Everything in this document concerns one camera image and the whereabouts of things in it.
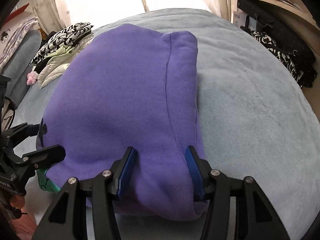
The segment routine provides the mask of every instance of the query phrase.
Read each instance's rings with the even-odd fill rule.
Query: stack of folded clothes
[[[39,49],[30,64],[33,70],[27,76],[27,84],[33,85],[39,76],[41,84],[57,66],[73,56],[84,44],[93,38],[90,23],[76,23],[58,33],[50,33],[46,43]]]

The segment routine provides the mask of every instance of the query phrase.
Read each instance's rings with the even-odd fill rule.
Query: light blue bedspread
[[[188,30],[197,37],[198,109],[207,160],[230,177],[253,176],[291,239],[300,239],[320,210],[320,125],[287,69],[247,33],[207,11],[154,11],[99,28],[95,36],[124,23],[161,32]],[[14,124],[40,122],[58,83],[42,90],[34,85]],[[29,138],[16,153],[34,149],[35,138]],[[27,207],[39,220],[52,196],[37,189],[34,178],[27,191]],[[204,218],[173,222],[118,216],[117,221],[123,240],[197,240]]]

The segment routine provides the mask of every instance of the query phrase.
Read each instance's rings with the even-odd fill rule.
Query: purple fabric
[[[197,40],[125,24],[95,38],[70,64],[47,105],[44,146],[62,145],[47,177],[62,187],[110,168],[128,146],[138,151],[118,213],[197,219],[185,150],[204,158],[196,108]]]

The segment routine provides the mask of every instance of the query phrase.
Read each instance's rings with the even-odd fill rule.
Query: wooden shelf
[[[313,18],[311,18],[309,14],[307,14],[303,11],[300,11],[300,10],[298,10],[288,4],[285,4],[285,3],[277,1],[277,0],[259,0],[259,1],[263,1],[266,3],[272,4],[272,5],[278,6],[282,9],[285,9],[285,10],[301,17],[302,19],[304,19],[308,23],[312,24],[314,27],[316,27],[319,30],[319,27],[317,26],[316,21]]]

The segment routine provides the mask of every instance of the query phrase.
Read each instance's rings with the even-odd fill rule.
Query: metal bolt
[[[70,179],[68,179],[68,183],[69,184],[74,184],[76,183],[77,179],[75,177],[71,177]]]
[[[109,170],[105,170],[105,171],[102,172],[102,175],[105,176],[105,177],[109,177],[109,176],[111,176],[111,174],[112,174],[112,172],[109,171]]]
[[[220,175],[220,171],[218,171],[216,169],[211,170],[210,173],[212,176],[219,176]]]
[[[254,182],[254,179],[252,177],[246,177],[245,182],[252,183],[252,182]]]

